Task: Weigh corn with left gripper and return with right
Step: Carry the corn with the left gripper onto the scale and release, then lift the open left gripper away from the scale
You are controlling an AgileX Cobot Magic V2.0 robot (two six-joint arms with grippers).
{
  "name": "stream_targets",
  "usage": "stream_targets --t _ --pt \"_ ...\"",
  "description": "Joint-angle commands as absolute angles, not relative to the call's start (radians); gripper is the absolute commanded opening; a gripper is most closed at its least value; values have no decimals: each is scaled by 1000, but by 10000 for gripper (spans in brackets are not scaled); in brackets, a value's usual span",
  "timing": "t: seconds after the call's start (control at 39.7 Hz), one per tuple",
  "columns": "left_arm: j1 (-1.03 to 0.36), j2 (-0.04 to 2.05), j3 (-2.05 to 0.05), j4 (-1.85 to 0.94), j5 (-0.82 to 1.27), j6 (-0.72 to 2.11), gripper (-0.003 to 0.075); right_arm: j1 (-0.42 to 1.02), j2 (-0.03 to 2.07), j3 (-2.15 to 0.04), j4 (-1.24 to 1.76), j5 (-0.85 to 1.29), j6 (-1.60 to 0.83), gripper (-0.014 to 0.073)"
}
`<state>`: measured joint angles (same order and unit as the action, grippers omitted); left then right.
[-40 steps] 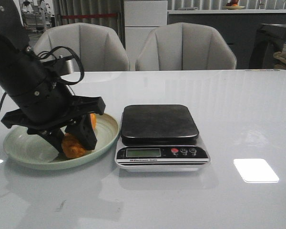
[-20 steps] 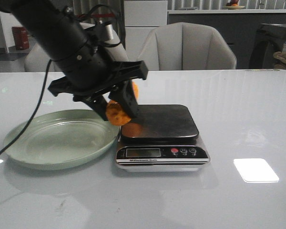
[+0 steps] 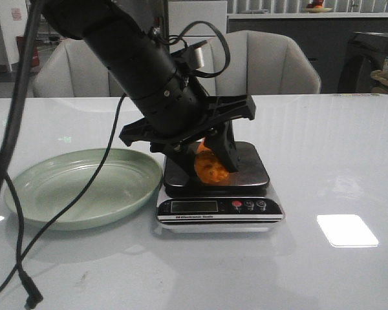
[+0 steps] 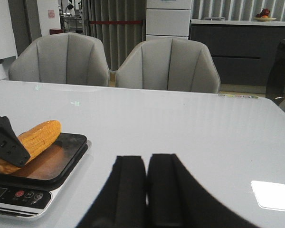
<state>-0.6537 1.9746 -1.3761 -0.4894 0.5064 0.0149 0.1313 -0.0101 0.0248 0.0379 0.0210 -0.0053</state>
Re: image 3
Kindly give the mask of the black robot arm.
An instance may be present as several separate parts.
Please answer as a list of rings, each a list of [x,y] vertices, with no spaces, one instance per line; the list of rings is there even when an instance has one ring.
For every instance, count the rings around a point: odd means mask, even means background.
[[[229,172],[239,170],[232,121],[253,119],[247,95],[207,95],[184,51],[168,52],[147,1],[46,1],[43,15],[60,34],[82,39],[142,113],[120,139],[147,141],[186,174],[195,174],[191,144],[203,139]]]

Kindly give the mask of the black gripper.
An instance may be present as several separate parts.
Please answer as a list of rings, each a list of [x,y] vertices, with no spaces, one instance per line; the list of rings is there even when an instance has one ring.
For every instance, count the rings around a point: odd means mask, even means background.
[[[167,125],[175,125],[183,117],[177,116],[172,108],[159,122],[147,118],[123,127],[120,139],[130,146],[136,141],[147,141],[152,152],[179,152],[164,162],[164,184],[166,187],[187,187],[200,183],[194,169],[197,140],[204,138],[204,145],[211,149],[228,172],[237,172],[239,157],[233,135],[232,120],[255,117],[255,103],[249,95],[207,97],[200,119],[184,129],[165,133]]]

